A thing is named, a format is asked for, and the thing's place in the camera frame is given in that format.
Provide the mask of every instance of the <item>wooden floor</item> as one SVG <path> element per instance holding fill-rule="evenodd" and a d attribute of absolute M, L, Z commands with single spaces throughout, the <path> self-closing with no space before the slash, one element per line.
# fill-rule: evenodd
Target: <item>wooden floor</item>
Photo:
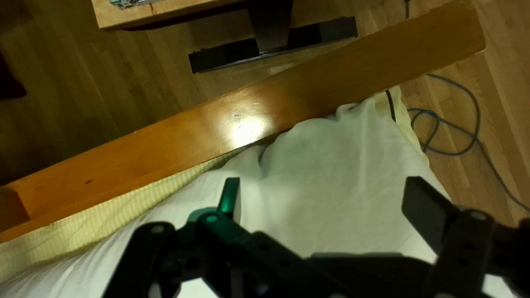
<path fill-rule="evenodd" d="M 412 0 L 420 14 L 443 0 Z M 530 1 L 475 0 L 485 52 L 437 72 L 467 84 L 480 100 L 480 138 L 511 191 L 530 205 Z M 87 0 L 24 0 L 0 11 L 0 51 L 28 95 L 0 102 L 0 180 L 10 180 L 281 70 L 332 46 L 192 74 L 187 54 L 250 34 L 243 11 L 149 31 L 101 31 Z M 354 14 L 359 32 L 404 21 L 402 0 L 294 1 L 294 22 Z M 470 127 L 470 100 L 453 87 L 417 77 L 404 82 L 407 105 L 438 110 Z M 430 123 L 420 122 L 424 133 Z M 465 138 L 442 128 L 434 142 Z M 528 215 L 506 200 L 478 148 L 463 157 L 429 155 L 448 193 L 505 223 Z"/>

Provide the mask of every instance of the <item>white fabric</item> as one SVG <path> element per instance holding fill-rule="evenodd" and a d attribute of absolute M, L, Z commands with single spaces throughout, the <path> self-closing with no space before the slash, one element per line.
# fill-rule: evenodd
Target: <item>white fabric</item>
<path fill-rule="evenodd" d="M 271 145 L 243 150 L 94 248 L 0 284 L 0 296 L 101 296 L 135 226 L 157 219 L 182 226 L 192 210 L 217 205 L 226 176 L 241 178 L 241 224 L 303 256 L 400 251 L 432 261 L 434 253 L 400 213 L 400 196 L 407 175 L 443 188 L 381 102 L 384 97 L 342 105 L 334 117 L 299 122 Z M 192 282 L 180 296 L 212 294 Z"/>

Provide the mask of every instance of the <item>wooden board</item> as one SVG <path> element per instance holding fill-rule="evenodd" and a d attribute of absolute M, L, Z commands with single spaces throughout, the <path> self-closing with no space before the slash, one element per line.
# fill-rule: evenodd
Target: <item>wooden board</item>
<path fill-rule="evenodd" d="M 109 0 L 91 0 L 99 27 L 127 27 L 150 21 L 185 16 L 238 0 L 154 0 L 130 8 L 117 8 Z"/>
<path fill-rule="evenodd" d="M 361 37 L 5 185 L 29 218 L 0 231 L 0 241 L 278 133 L 298 120 L 324 115 L 483 46 L 467 0 Z"/>

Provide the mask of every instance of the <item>white cloth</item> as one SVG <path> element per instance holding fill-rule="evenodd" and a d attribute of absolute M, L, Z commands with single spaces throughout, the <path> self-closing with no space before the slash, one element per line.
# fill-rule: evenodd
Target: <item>white cloth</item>
<path fill-rule="evenodd" d="M 342 105 L 332 117 L 296 123 L 268 147 L 243 150 L 94 248 L 0 284 L 0 296 L 101 296 L 135 226 L 157 219 L 182 226 L 192 210 L 217 205 L 226 176 L 241 178 L 241 224 L 270 233 L 303 256 L 400 251 L 432 261 L 435 254 L 400 213 L 400 200 L 407 175 L 443 188 L 384 102 L 376 97 Z M 212 292 L 192 282 L 180 296 Z"/>

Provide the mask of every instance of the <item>electrical cord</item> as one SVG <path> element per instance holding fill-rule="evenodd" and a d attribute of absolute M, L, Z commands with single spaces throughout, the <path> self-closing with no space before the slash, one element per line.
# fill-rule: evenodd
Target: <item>electrical cord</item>
<path fill-rule="evenodd" d="M 410 8 L 410 0 L 404 0 L 404 4 L 405 4 L 405 18 L 409 18 L 409 8 Z M 447 155 L 447 157 L 458 157 L 458 155 L 463 155 L 467 153 L 475 143 L 478 145 L 482 155 L 485 157 L 488 167 L 491 168 L 495 178 L 500 181 L 501 188 L 505 190 L 505 193 L 508 195 L 508 198 L 518 205 L 520 208 L 523 208 L 525 211 L 530 211 L 530 206 L 525 205 L 520 198 L 516 198 L 516 195 L 513 195 L 513 191 L 510 190 L 510 186 L 505 183 L 503 176 L 500 175 L 498 168 L 495 167 L 490 153 L 487 152 L 487 147 L 485 143 L 478 138 L 478 132 L 480 132 L 480 122 L 482 122 L 482 110 L 480 110 L 480 104 L 478 104 L 478 99 L 477 95 L 463 84 L 450 79 L 450 77 L 445 77 L 445 75 L 438 75 L 438 74 L 434 74 L 434 72 L 427 72 L 429 77 L 432 79 L 438 79 L 438 80 L 443 80 L 457 89 L 460 89 L 462 92 L 465 92 L 470 100 L 473 102 L 473 109 L 475 109 L 475 127 L 473 130 L 467 130 L 465 127 L 455 123 L 455 122 L 450 122 L 443 117 L 440 117 L 435 110 L 432 109 L 422 109 L 422 107 L 410 107 L 407 109 L 409 112 L 412 112 L 412 119 L 410 119 L 410 125 L 412 128 L 415 127 L 415 122 L 420 115 L 427 115 L 430 119 L 434 119 L 434 127 L 430 130 L 430 133 L 427 135 L 427 138 L 420 142 L 420 147 L 424 152 L 435 152 L 435 153 L 440 153 L 440 155 Z M 453 130 L 458 130 L 462 133 L 465 133 L 470 140 L 465 147 L 458 148 L 458 150 L 443 150 L 443 148 L 437 148 L 437 147 L 432 147 L 430 142 L 434 140 L 434 137 L 437 135 L 438 132 L 438 127 L 440 123 L 445 123 L 448 125 L 450 128 Z"/>

